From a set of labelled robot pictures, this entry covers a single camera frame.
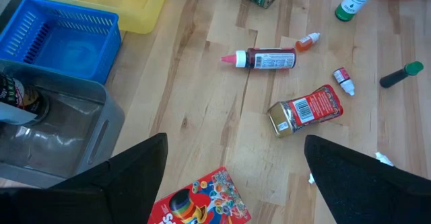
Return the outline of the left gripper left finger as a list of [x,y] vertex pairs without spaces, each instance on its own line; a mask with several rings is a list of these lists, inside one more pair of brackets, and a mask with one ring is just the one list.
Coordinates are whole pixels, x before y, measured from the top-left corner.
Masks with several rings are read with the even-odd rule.
[[146,224],[167,157],[158,133],[49,188],[0,188],[0,224]]

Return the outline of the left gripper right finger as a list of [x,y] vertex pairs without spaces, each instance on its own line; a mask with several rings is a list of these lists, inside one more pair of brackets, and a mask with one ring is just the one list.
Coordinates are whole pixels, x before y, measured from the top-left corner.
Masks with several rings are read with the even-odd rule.
[[431,180],[316,135],[304,155],[337,224],[431,224]]

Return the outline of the red smoked paprika tin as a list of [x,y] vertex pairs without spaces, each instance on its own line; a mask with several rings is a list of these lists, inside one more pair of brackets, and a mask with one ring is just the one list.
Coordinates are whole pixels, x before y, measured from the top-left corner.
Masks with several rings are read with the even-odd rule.
[[277,102],[267,113],[275,135],[282,138],[341,116],[343,107],[334,89],[326,84],[306,96]]

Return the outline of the dark green bottle green cap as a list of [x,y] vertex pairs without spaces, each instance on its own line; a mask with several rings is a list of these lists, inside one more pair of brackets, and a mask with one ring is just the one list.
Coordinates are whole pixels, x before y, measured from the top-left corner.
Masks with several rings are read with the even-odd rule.
[[402,69],[382,77],[379,81],[380,86],[389,88],[407,77],[417,75],[423,69],[424,65],[419,61],[406,64]]

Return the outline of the furikake jar tan lid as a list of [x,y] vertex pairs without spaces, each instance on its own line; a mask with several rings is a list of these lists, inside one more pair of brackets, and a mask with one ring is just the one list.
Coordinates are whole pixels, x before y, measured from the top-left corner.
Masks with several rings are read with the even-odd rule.
[[33,85],[0,73],[0,122],[31,125],[48,114],[48,98]]

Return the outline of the orange dropper bottle white cap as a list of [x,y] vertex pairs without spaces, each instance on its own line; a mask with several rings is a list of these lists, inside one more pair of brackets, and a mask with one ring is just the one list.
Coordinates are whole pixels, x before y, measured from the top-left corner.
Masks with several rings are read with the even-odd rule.
[[320,35],[318,32],[313,32],[301,38],[295,43],[296,50],[299,52],[307,51],[319,40]]

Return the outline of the grey plastic bin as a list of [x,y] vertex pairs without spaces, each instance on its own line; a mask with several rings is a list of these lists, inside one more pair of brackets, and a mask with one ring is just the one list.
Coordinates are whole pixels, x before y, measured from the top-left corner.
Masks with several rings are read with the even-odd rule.
[[102,84],[2,59],[0,73],[49,101],[36,124],[0,122],[0,178],[48,188],[110,158],[125,115]]

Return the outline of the red froot loops box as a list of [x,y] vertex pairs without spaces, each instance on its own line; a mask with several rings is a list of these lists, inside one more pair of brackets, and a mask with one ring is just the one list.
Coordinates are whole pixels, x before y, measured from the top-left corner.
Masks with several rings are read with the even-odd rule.
[[153,205],[147,224],[246,224],[245,203],[225,167],[219,167]]

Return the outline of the red dropper bottle white cap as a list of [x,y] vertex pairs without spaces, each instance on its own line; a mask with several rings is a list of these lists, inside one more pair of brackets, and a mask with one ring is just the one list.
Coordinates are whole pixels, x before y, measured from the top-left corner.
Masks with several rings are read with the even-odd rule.
[[345,93],[351,96],[355,95],[354,82],[344,67],[335,70],[333,76]]

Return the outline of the blue plastic basket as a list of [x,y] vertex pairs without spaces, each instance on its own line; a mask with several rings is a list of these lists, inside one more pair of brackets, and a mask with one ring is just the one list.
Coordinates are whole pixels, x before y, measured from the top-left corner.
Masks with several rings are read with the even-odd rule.
[[105,83],[121,46],[117,14],[23,0],[0,33],[0,59]]

